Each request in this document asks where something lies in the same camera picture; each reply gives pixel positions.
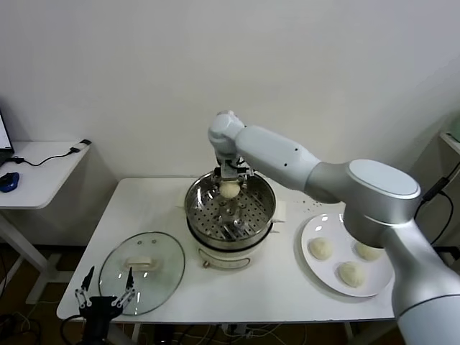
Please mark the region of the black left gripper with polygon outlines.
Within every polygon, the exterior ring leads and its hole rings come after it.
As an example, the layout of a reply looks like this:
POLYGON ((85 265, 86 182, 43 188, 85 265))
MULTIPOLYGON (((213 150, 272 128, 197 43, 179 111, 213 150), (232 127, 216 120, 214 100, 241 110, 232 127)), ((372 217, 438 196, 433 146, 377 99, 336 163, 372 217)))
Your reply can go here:
POLYGON ((136 295, 132 268, 129 268, 124 292, 119 297, 89 297, 88 289, 95 267, 90 268, 81 286, 75 289, 80 316, 86 321, 79 344, 107 344, 110 322, 122 314, 136 295))

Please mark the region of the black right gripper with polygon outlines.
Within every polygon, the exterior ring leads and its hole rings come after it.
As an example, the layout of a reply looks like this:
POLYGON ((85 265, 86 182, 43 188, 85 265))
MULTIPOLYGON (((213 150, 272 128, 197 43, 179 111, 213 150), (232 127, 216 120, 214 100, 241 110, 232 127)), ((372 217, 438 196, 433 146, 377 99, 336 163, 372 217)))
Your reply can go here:
POLYGON ((240 157, 234 160, 216 159, 217 167, 212 172, 212 182, 219 185, 222 180, 238 180, 241 189, 247 189, 248 180, 254 175, 240 157))

